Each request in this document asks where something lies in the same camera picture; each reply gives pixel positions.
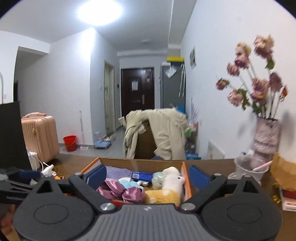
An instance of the pink suitcase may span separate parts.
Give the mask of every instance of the pink suitcase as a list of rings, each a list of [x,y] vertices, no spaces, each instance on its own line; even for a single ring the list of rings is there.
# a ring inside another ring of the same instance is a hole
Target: pink suitcase
[[[52,116],[22,118],[21,121],[26,147],[36,152],[41,162],[49,162],[59,154],[57,128]]]

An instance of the vase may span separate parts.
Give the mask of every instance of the vase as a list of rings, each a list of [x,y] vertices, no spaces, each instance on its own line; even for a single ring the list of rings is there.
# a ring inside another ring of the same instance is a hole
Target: vase
[[[280,123],[275,119],[257,118],[257,126],[254,135],[252,149],[252,168],[263,165],[272,160],[273,154],[279,149]]]

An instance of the metal bolt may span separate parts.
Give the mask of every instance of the metal bolt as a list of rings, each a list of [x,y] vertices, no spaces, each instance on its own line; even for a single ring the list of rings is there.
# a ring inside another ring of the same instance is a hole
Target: metal bolt
[[[191,211],[195,209],[195,205],[193,203],[186,202],[181,205],[181,209],[183,209],[184,211]]]
[[[114,210],[116,207],[113,203],[110,202],[106,202],[101,204],[100,209],[102,209],[103,211],[112,211]]]

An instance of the white box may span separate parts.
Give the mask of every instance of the white box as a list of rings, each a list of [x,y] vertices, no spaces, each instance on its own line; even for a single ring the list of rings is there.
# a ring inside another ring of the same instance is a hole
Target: white box
[[[284,211],[296,212],[296,199],[286,198],[283,196],[283,190],[279,188],[281,196],[281,208]]]

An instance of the tile floor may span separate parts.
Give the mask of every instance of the tile floor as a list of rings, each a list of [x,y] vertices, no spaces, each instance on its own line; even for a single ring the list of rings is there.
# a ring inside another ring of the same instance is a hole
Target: tile floor
[[[116,139],[113,141],[111,146],[107,149],[94,149],[89,147],[88,150],[80,150],[78,148],[76,151],[67,152],[64,145],[60,145],[60,153],[78,155],[78,156],[96,156],[96,157],[112,157],[112,158],[124,158],[123,154],[123,137],[125,129],[118,128],[116,131]]]

